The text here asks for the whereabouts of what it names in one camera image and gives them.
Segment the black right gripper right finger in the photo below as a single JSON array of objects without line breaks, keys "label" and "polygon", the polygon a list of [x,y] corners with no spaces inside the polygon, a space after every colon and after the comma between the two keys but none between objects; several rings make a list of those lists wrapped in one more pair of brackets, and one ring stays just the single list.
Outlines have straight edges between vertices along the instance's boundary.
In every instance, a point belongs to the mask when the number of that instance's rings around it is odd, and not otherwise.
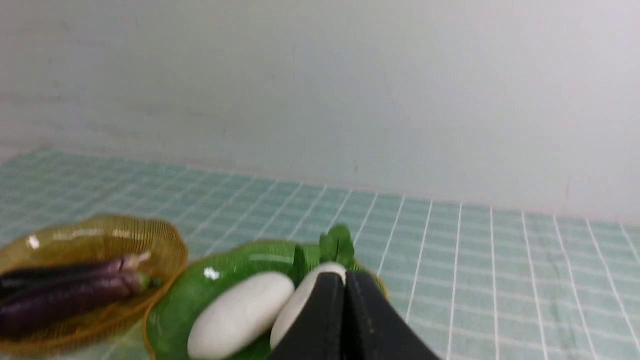
[{"label": "black right gripper right finger", "polygon": [[364,272],[346,273],[342,348],[346,360],[439,359]]}]

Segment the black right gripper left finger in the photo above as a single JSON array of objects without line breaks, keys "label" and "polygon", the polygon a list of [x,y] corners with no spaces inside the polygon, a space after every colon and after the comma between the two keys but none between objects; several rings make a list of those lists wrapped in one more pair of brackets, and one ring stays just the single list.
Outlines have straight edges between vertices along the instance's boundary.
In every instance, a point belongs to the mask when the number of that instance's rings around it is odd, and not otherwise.
[{"label": "black right gripper left finger", "polygon": [[345,285],[341,276],[321,272],[310,296],[269,360],[342,360]]}]

